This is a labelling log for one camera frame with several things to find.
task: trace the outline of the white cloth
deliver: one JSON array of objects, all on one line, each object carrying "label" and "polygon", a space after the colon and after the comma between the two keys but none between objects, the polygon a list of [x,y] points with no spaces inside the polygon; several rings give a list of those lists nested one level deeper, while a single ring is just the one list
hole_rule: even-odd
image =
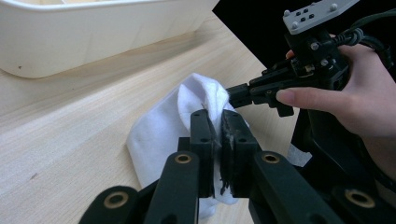
[{"label": "white cloth", "polygon": [[[220,137],[221,113],[233,110],[228,92],[215,80],[191,74],[132,127],[127,139],[134,168],[144,188],[157,180],[167,157],[177,151],[179,137],[190,136],[191,113],[205,108]],[[215,152],[215,198],[200,199],[199,218],[212,216],[217,203],[236,203],[227,189],[220,195],[219,152]]]}]

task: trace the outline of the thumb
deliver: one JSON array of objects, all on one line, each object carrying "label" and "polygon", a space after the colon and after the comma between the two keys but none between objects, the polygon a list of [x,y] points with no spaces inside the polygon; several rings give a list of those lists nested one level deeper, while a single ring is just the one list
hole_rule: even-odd
[{"label": "thumb", "polygon": [[276,99],[284,104],[302,109],[313,109],[337,114],[346,103],[340,91],[327,91],[316,88],[289,88],[276,93]]}]

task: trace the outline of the white container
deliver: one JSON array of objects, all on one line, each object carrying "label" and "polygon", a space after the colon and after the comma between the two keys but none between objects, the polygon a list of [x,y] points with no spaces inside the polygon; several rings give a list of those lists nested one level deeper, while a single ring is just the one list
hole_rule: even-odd
[{"label": "white container", "polygon": [[195,31],[219,0],[0,0],[0,68],[48,77]]}]

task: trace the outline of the wooden table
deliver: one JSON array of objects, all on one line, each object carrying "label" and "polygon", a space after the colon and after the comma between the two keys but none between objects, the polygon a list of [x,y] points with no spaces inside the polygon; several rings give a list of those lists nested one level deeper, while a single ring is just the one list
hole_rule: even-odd
[{"label": "wooden table", "polygon": [[[264,68],[211,14],[194,33],[51,77],[1,72],[0,223],[78,223],[104,189],[141,189],[125,144],[140,116],[191,73],[228,88]],[[263,149],[286,154],[296,116],[267,105],[238,111]],[[200,221],[250,222],[247,200]]]}]

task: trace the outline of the fingernail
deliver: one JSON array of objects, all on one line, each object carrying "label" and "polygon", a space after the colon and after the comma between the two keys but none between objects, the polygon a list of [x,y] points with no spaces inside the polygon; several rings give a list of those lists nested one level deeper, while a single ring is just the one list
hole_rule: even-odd
[{"label": "fingernail", "polygon": [[280,90],[276,93],[276,99],[285,105],[294,104],[294,91]]}]

